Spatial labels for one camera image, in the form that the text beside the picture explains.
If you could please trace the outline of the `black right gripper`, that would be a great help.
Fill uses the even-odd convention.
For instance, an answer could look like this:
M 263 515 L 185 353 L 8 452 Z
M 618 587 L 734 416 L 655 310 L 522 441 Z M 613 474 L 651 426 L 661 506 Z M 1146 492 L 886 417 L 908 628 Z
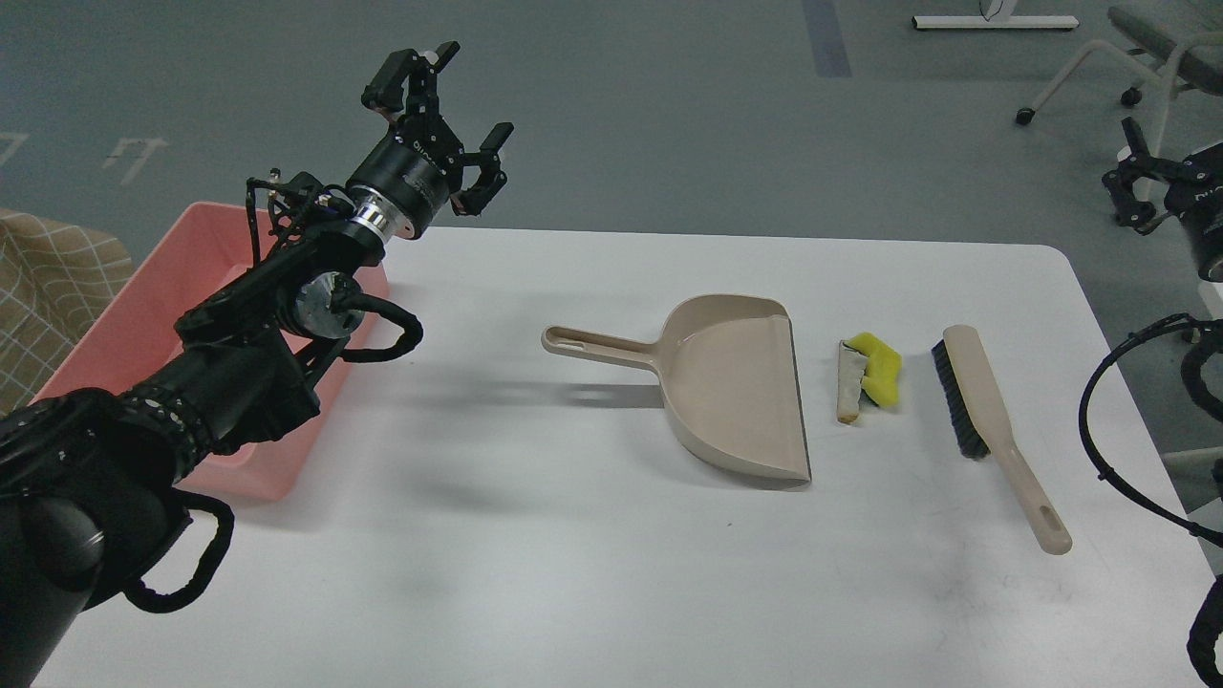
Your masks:
M 1153 232 L 1173 215 L 1188 235 L 1197 277 L 1222 282 L 1222 144 L 1203 147 L 1180 161 L 1163 160 L 1148 152 L 1135 119 L 1123 119 L 1120 126 L 1128 153 L 1102 175 L 1114 222 L 1135 232 Z M 1168 185 L 1166 211 L 1137 199 L 1135 185 L 1140 180 Z

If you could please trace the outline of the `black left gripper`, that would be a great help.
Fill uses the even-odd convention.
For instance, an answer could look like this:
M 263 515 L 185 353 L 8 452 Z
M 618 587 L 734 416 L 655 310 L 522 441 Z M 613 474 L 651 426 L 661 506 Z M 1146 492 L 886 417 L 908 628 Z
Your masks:
M 497 123 L 476 152 L 464 152 L 442 117 L 438 75 L 460 49 L 459 42 L 444 42 L 433 51 L 389 53 L 362 90 L 361 105 L 379 112 L 388 127 L 350 175 L 346 192 L 353 221 L 379 240 L 418 240 L 449 200 L 456 215 L 476 218 L 508 185 L 501 148 L 514 123 Z M 477 176 L 464 187 L 468 169 Z

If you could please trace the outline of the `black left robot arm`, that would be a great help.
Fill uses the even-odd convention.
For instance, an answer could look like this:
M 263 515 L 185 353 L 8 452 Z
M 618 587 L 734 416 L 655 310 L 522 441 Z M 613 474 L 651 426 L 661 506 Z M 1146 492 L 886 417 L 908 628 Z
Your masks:
M 361 97 L 386 132 L 344 185 L 306 171 L 247 180 L 252 265 L 179 318 L 179 356 L 121 395 L 75 389 L 2 418 L 5 687 L 31 686 L 79 613 L 110 598 L 146 613 L 201 598 L 235 517 L 180 480 L 319 417 L 334 362 L 418 347 L 419 319 L 355 275 L 443 207 L 478 215 L 506 185 L 514 126 L 471 152 L 442 116 L 437 79 L 459 50 L 386 56 Z

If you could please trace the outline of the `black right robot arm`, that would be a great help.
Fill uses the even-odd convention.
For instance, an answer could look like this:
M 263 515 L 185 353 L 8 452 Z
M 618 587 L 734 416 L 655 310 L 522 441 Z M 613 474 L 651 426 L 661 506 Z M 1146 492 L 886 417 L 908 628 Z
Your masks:
M 1088 270 L 1088 301 L 1104 318 L 1109 352 L 1088 375 L 1088 411 L 1098 413 L 1106 371 L 1132 393 L 1139 418 L 1162 453 L 1221 442 L 1221 313 L 1203 306 L 1197 279 L 1221 284 L 1221 143 L 1166 156 L 1131 115 L 1124 141 L 1102 175 L 1123 248 L 1155 243 L 1158 277 L 1120 251 Z

